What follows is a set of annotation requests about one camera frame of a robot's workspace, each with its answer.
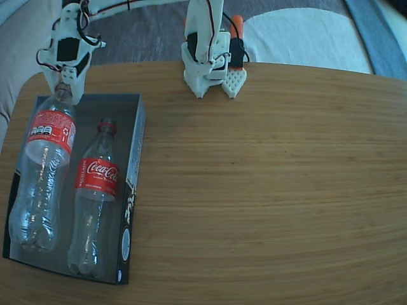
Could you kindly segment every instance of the wire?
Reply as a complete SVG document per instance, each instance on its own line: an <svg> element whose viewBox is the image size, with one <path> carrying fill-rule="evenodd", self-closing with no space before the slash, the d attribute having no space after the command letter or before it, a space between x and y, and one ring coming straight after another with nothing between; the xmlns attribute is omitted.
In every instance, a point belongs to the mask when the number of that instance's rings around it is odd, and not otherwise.
<svg viewBox="0 0 407 305"><path fill-rule="evenodd" d="M93 16L96 16L97 14L103 13L104 11L111 10L112 8L118 8L119 6L123 6L123 5L127 5L127 9L130 11L130 4L132 4L134 2L138 2L138 1L140 1L140 0L126 0L125 2L117 3L114 5L108 6L107 8L103 8L103 9L97 11L96 13L91 14L90 16L93 17Z"/></svg>
<svg viewBox="0 0 407 305"><path fill-rule="evenodd" d="M37 55L36 55L37 64L38 64L38 65L42 65L42 66L44 66L44 67L47 67L47 68L51 69L52 71L61 72L61 69L58 69L58 68L55 67L54 65L52 65L52 64L47 64L46 62L40 62L40 61L39 61L39 58L38 58L39 52L41 52L41 51L48 51L48 50L49 50L49 49L40 49L40 50L38 50Z"/></svg>
<svg viewBox="0 0 407 305"><path fill-rule="evenodd" d="M215 25L214 25L214 17L213 17L213 14L212 14L212 6L210 5L209 0L206 0L206 3L208 4L208 10L209 10L209 16L210 16L210 26L211 26L211 29L212 29L212 37L210 38L209 49L208 49L208 62L210 62L210 48L212 47L212 43L214 41Z"/></svg>
<svg viewBox="0 0 407 305"><path fill-rule="evenodd" d="M81 18L82 18L82 13L85 15L85 18L87 17L87 14L82 11L83 5L85 4L85 1L81 2L78 10L78 15L76 16L76 28L78 29L79 35L83 40L85 40L88 44L91 46L97 46L98 44L101 43L101 38L100 35L96 37L97 41L93 42L92 40L88 39L85 33L83 32L82 26L81 26Z"/></svg>
<svg viewBox="0 0 407 305"><path fill-rule="evenodd" d="M243 51L244 55L246 55L247 62L250 62L250 56L249 56L249 54L247 54L246 50L244 49L244 46L242 46L242 42L241 42L240 37L239 37L239 31L238 31L238 29L237 29L237 26L236 26L235 22L234 22L225 12L223 12L223 16L224 16L224 17L232 24L232 26L235 28L236 37L237 37L237 41L238 41L239 48Z"/></svg>
<svg viewBox="0 0 407 305"><path fill-rule="evenodd" d="M224 53L222 53L222 54L219 54L216 58L215 58L215 61L217 61L219 58L221 58L222 56L230 56L230 53L229 52L224 52Z"/></svg>

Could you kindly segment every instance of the orange part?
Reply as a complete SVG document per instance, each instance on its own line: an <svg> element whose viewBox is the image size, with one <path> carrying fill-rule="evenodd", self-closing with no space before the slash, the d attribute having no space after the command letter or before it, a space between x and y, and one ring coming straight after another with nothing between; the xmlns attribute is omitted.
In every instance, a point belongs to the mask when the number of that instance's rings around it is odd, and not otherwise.
<svg viewBox="0 0 407 305"><path fill-rule="evenodd" d="M239 15L235 15L231 18L233 22L235 22L235 25L237 27L238 33L239 33L239 38L243 39L243 17ZM233 25L230 26L230 33L232 38L236 38L236 30Z"/></svg>

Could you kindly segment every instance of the red bottle label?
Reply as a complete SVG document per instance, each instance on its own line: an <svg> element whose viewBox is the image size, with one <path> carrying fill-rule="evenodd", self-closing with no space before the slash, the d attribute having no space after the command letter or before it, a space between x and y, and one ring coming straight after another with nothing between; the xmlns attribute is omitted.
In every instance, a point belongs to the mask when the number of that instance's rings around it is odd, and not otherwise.
<svg viewBox="0 0 407 305"><path fill-rule="evenodd" d="M83 158L76 177L76 189L95 189L116 196L119 168L97 158Z"/></svg>
<svg viewBox="0 0 407 305"><path fill-rule="evenodd" d="M31 125L27 143L34 140L45 140L62 146L72 153L76 127L74 120L59 111L39 111Z"/></svg>

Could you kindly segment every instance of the white cushion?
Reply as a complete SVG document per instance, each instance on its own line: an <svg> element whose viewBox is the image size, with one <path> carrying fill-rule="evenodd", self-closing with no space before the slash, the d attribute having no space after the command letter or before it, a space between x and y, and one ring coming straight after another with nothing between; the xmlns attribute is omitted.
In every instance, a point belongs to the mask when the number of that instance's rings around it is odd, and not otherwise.
<svg viewBox="0 0 407 305"><path fill-rule="evenodd" d="M30 0L0 27L0 113L7 121L21 87L40 72L36 52L49 46L52 24L58 18L61 7L62 0ZM2 125L0 147L5 133Z"/></svg>

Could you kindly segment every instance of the blue fabric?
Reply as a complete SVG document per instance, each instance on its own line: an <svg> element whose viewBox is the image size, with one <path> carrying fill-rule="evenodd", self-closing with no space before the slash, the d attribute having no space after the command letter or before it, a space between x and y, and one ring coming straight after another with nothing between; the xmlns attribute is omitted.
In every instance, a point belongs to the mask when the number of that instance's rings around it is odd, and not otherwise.
<svg viewBox="0 0 407 305"><path fill-rule="evenodd" d="M362 37L375 74L407 80L407 61L373 0L345 0Z"/></svg>

